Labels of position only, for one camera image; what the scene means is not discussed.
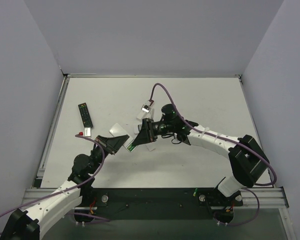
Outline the white battery cover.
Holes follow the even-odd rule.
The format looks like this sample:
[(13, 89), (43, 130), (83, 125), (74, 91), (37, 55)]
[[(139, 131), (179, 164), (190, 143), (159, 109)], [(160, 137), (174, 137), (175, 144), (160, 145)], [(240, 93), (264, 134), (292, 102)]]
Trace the white battery cover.
[(146, 147), (147, 147), (147, 149), (148, 149), (150, 152), (156, 149), (154, 145), (149, 144), (149, 143), (146, 144)]

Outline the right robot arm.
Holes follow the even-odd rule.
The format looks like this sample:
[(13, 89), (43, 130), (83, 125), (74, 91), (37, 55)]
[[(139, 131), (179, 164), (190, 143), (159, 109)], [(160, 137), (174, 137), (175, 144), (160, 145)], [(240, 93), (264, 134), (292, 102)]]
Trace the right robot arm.
[(172, 104), (161, 108), (161, 119), (144, 118), (133, 146), (155, 142), (159, 136), (174, 135), (189, 146), (202, 147), (229, 160), (232, 175), (221, 180), (216, 189), (229, 198), (243, 187), (255, 186), (270, 167), (270, 162), (257, 141), (250, 135), (232, 137), (209, 130), (207, 127), (185, 120)]

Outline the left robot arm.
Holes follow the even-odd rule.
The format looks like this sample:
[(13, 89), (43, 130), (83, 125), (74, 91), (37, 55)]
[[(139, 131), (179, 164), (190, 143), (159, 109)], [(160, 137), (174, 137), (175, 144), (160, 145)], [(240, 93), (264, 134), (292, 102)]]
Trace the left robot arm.
[(0, 235), (2, 240), (41, 240), (71, 209), (86, 206), (93, 199), (92, 183), (108, 155), (116, 154), (129, 139), (127, 134), (115, 137), (97, 136), (90, 154), (74, 158), (68, 179), (53, 193), (17, 207)]

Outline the green AA battery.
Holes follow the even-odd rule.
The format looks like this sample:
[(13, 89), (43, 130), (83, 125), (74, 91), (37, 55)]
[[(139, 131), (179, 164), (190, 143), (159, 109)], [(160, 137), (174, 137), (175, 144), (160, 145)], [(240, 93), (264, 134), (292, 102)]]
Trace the green AA battery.
[(134, 145), (129, 145), (128, 147), (127, 147), (127, 150), (129, 151), (129, 152), (132, 152), (134, 149), (136, 148), (136, 146), (134, 146)]

